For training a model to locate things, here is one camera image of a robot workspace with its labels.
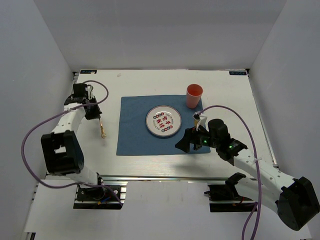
blue placemat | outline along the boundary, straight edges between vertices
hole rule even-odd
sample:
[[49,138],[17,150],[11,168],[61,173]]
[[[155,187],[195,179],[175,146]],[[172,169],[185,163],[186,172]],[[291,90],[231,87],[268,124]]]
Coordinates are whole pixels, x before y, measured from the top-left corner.
[[[175,108],[181,115],[179,131],[168,138],[156,137],[146,126],[148,112],[156,106],[167,105]],[[195,109],[186,106],[186,95],[124,96],[121,98],[119,135],[116,154],[119,156],[175,155],[186,154],[175,148],[183,137],[186,128],[195,126],[193,114],[202,110],[202,102]],[[190,154],[206,154],[209,147],[202,147]]]

pink cup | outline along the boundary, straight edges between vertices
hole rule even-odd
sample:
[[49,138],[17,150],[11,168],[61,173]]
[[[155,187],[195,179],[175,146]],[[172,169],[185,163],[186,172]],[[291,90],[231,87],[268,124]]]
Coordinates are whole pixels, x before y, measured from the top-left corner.
[[186,106],[194,109],[198,105],[203,92],[204,90],[198,84],[189,85],[186,89]]

plate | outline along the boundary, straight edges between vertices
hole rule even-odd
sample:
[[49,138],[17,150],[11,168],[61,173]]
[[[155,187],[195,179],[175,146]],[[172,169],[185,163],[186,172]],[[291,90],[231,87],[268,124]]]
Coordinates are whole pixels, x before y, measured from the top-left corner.
[[152,134],[158,137],[169,137],[180,129],[181,116],[171,106],[156,106],[146,115],[145,123]]

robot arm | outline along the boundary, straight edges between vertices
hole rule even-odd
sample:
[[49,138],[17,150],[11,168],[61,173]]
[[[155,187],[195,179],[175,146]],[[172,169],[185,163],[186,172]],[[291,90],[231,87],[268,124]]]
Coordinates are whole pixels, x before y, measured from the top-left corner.
[[[254,154],[242,142],[230,137],[228,128],[221,119],[210,120],[207,131],[203,127],[206,118],[198,114],[194,118],[196,126],[185,130],[183,138],[175,145],[176,148],[185,153],[190,151],[190,144],[193,144],[194,150],[202,146],[215,148],[220,158],[257,178],[257,159]],[[315,190],[308,179],[296,179],[264,161],[259,162],[259,169],[263,184],[263,205],[276,212],[289,228],[300,230],[320,212]],[[210,191],[206,193],[213,200],[217,195],[228,196],[230,199],[244,196],[258,200],[257,182],[241,173],[235,173],[225,181],[223,192],[221,189],[215,190],[214,185],[209,188]]]
[[[100,120],[102,112],[98,105],[80,107],[70,111],[79,105],[96,103],[97,100],[92,90],[91,85],[84,83],[73,85],[73,94],[64,102],[64,110],[69,112],[60,118],[51,133],[41,137],[41,145],[45,165],[50,174],[65,176],[76,182],[98,185],[100,177],[85,165],[76,133],[83,118]],[[105,137],[101,122],[100,127],[101,136]]]

gray wall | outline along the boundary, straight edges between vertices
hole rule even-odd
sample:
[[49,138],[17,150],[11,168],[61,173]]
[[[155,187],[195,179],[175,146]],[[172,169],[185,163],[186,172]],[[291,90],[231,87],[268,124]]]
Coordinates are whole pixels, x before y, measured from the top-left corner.
[[[22,163],[27,131],[63,109],[72,73],[32,0],[0,0],[0,238],[19,240],[36,182]],[[40,137],[27,142],[26,156],[45,174]]]
[[[250,71],[283,171],[305,176],[320,200],[320,1],[289,0]],[[320,240],[320,214],[309,224]]]
[[239,69],[286,0],[35,0],[71,69]]

